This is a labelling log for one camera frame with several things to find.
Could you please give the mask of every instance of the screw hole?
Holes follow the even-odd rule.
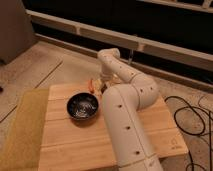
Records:
[[[136,151],[136,152],[135,152],[135,155],[139,155],[139,154],[140,154],[140,151]]]
[[[130,126],[127,126],[126,129],[129,130],[129,129],[130,129]]]

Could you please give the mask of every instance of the tiled floor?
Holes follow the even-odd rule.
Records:
[[[32,89],[39,83],[39,88],[47,88],[52,84],[86,82],[90,78],[98,78],[101,69],[99,61],[95,58],[59,48],[45,42],[39,42],[34,46],[34,49],[31,49],[31,51],[27,52],[27,54],[25,53],[25,55],[29,55],[29,58],[23,58],[23,61],[26,61],[26,65],[22,66],[23,68],[18,77],[12,77],[9,72],[7,73],[8,76],[4,75],[3,80],[3,76],[1,77],[0,67],[0,84],[3,84],[5,88],[5,92],[0,95],[0,116],[3,116],[4,112],[7,112],[16,105],[17,99],[21,96],[23,91],[30,88]],[[199,98],[206,94],[203,91],[192,89],[157,77],[155,77],[155,80],[158,83],[160,92],[164,98],[171,95],[177,95],[185,98],[191,104],[197,105]],[[12,95],[13,92],[17,93],[15,98]],[[207,93],[202,104],[213,110],[212,102],[213,95]],[[183,106],[182,103],[175,100],[171,100],[167,104],[172,113],[178,107]],[[0,147],[4,143],[9,124],[14,113],[15,112],[13,112],[3,123],[0,124]],[[179,121],[181,125],[191,131],[197,131],[201,128],[198,118],[192,115],[192,113],[188,110],[181,113]],[[201,164],[208,169],[209,157],[207,145],[196,137],[191,137],[185,134],[183,134],[183,136],[194,157],[195,163]],[[187,155],[169,157],[162,162],[166,171],[185,170],[188,163],[189,158]]]

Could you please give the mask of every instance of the floor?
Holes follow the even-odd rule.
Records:
[[[14,60],[12,66],[9,65],[8,67],[4,66],[4,69],[2,69],[3,66],[0,66],[0,84],[4,87],[4,92],[0,94],[0,119],[10,113],[9,117],[0,123],[0,148],[4,144],[9,125],[15,114],[15,106],[24,91],[37,87],[48,88],[52,84],[86,82],[90,78],[99,78],[101,69],[99,61],[95,58],[45,42],[39,42]],[[197,106],[198,100],[205,95],[202,100],[203,106],[213,110],[212,94],[161,78],[154,77],[154,79],[164,98],[176,95],[185,98],[192,105]],[[170,100],[167,104],[171,113],[174,113],[177,108],[184,106],[183,103],[177,100]],[[199,131],[202,127],[198,117],[189,110],[181,112],[178,121],[184,128],[193,132]],[[197,137],[188,136],[184,133],[183,137],[192,153],[194,162],[209,170],[207,144]],[[185,170],[188,163],[188,155],[169,157],[162,161],[165,171]]]

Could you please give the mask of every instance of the wooden board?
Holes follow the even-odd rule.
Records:
[[[76,123],[66,111],[67,101],[86,85],[55,85],[50,88],[42,139],[39,171],[90,170],[116,165],[116,160],[99,109],[90,122]],[[95,92],[100,102],[100,93]],[[159,157],[188,152],[186,144],[164,100],[138,112]]]

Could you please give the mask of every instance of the wooden table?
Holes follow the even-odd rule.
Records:
[[[70,119],[66,104],[71,96],[79,92],[88,92],[86,84],[50,88],[39,171],[79,171],[116,165],[101,109],[90,122],[79,123]],[[188,152],[162,97],[138,113],[159,157]]]

